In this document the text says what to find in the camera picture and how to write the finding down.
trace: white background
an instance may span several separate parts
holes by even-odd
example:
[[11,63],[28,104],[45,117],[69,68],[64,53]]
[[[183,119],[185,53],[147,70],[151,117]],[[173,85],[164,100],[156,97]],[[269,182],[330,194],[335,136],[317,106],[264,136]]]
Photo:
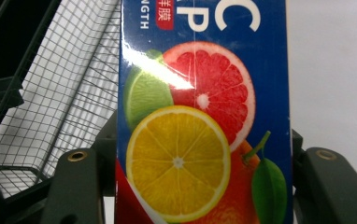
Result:
[[357,171],[357,0],[292,0],[287,19],[292,128]]

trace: printed lime slice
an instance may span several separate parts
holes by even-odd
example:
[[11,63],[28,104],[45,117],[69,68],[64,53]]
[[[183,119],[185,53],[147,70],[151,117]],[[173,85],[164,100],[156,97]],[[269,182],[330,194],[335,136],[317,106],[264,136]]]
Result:
[[139,54],[134,64],[123,91],[123,110],[131,131],[156,109],[173,105],[169,86],[158,74],[166,69],[161,52],[149,50]]

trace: printed lemon slice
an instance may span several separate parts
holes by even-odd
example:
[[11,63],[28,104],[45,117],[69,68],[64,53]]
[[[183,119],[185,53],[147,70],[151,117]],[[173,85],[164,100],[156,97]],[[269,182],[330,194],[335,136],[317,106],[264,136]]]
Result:
[[231,157],[219,124],[184,105],[164,107],[134,130],[126,156],[129,181],[167,222],[195,220],[220,200]]
[[166,70],[162,53],[157,50],[134,57],[123,91],[123,109],[131,131],[151,112],[173,105],[168,84],[158,77]]

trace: wire basket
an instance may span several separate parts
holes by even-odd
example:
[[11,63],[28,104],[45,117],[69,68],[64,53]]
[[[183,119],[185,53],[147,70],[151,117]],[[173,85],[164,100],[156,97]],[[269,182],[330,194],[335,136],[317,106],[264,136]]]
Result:
[[121,3],[62,1],[22,82],[24,104],[0,124],[0,190],[53,176],[59,157],[90,147],[117,108]]

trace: red label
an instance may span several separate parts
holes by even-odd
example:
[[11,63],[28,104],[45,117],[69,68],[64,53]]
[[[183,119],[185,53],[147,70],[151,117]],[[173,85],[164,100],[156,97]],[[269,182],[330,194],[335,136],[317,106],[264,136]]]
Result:
[[175,11],[173,9],[174,0],[157,0],[155,20],[161,30],[173,30],[173,20]]

